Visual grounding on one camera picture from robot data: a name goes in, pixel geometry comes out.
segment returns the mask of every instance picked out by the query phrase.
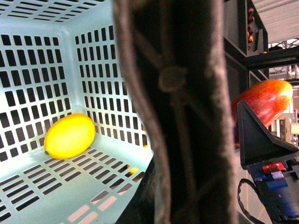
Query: lemon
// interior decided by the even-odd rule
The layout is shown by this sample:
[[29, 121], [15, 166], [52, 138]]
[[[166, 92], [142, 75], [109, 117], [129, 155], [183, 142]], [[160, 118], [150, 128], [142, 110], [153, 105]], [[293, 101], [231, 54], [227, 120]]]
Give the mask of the lemon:
[[55, 159], [68, 159], [84, 152], [94, 137], [93, 121], [84, 114], [75, 113], [60, 119], [49, 129], [44, 148]]

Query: ceiling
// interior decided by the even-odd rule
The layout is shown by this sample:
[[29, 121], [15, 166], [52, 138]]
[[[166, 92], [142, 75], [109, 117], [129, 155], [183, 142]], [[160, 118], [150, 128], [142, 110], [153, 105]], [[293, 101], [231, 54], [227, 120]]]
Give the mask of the ceiling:
[[252, 0], [264, 26], [269, 43], [299, 37], [299, 0]]

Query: red apple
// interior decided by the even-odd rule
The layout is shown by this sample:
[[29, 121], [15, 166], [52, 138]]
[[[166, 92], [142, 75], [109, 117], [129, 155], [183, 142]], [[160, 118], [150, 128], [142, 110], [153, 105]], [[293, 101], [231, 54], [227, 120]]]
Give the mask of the red apple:
[[252, 22], [254, 22], [254, 16], [252, 16], [252, 15], [248, 16], [248, 17], [247, 17], [247, 22], [248, 22], [248, 23], [252, 23]]
[[252, 7], [247, 9], [248, 15], [252, 15], [254, 13], [254, 9]]
[[293, 96], [293, 89], [284, 80], [266, 80], [252, 86], [235, 99], [231, 105], [235, 122], [235, 142], [239, 142], [237, 104], [245, 100], [262, 123], [269, 125], [276, 120], [287, 108]]

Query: plastic basket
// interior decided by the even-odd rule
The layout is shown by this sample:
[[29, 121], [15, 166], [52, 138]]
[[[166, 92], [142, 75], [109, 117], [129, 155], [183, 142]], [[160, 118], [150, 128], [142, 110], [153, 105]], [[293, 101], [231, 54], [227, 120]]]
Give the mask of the plastic basket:
[[[115, 223], [152, 151], [116, 59], [112, 1], [1, 0], [0, 31], [0, 222]], [[45, 155], [50, 126], [76, 112], [94, 120], [91, 147]]]

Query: black cable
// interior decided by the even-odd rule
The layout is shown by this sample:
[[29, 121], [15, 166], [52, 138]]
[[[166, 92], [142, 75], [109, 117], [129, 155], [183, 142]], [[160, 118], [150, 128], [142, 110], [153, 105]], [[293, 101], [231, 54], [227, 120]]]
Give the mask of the black cable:
[[251, 216], [251, 215], [249, 214], [249, 212], [244, 208], [244, 205], [243, 205], [243, 203], [241, 202], [241, 198], [240, 198], [241, 186], [242, 186], [242, 184], [244, 184], [244, 183], [248, 184], [248, 185], [255, 191], [255, 193], [256, 193], [257, 195], [259, 195], [259, 193], [258, 193], [258, 191], [257, 191], [257, 188], [256, 188], [256, 186], [254, 185], [254, 183], [251, 182], [251, 181], [248, 180], [248, 179], [242, 178], [242, 179], [240, 180], [240, 183], [239, 183], [239, 186], [238, 186], [238, 194], [237, 194], [238, 203], [239, 203], [239, 206], [240, 206], [242, 212], [243, 212], [244, 215], [245, 215], [251, 222], [253, 222], [254, 224], [265, 224], [265, 223], [261, 222], [260, 220], [258, 220], [258, 219], [256, 219], [256, 218], [254, 218], [253, 216]]

